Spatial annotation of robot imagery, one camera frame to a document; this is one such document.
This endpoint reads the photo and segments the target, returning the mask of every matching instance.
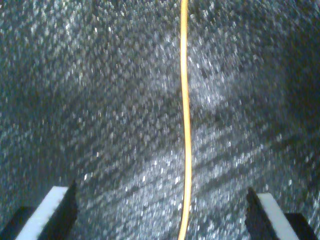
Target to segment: cable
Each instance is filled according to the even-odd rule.
[[[181,0],[181,36],[180,36],[180,65],[181,65],[181,86],[184,121],[185,141],[185,173],[184,173],[184,198],[181,227],[178,240],[184,240],[188,227],[189,207],[191,200],[191,130],[190,130],[190,109],[187,75],[187,28],[188,28],[188,0]]]

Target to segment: wire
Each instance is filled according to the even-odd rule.
[[[181,36],[180,36],[180,65],[181,86],[184,121],[185,141],[185,173],[184,173],[184,198],[181,227],[178,240],[184,240],[188,227],[189,207],[191,200],[192,161],[191,161],[191,130],[190,109],[187,75],[187,29],[188,29],[188,0],[181,0]]]

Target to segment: white pad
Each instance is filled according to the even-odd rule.
[[[261,205],[268,216],[276,236],[280,240],[299,240],[286,216],[270,193],[257,194]]]
[[[68,187],[52,187],[15,240],[37,240],[46,223],[64,198],[67,190]]]

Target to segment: glittery surface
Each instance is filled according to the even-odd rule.
[[[190,1],[187,239],[248,239],[247,187],[320,237],[319,1]],[[4,1],[0,229],[76,179],[70,239],[176,239],[179,1]]]

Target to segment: metal surface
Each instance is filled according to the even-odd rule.
[[[191,1],[187,239],[247,239],[247,187],[320,237],[318,1]],[[175,239],[184,138],[180,3],[5,1],[0,229],[78,183],[70,239]]]

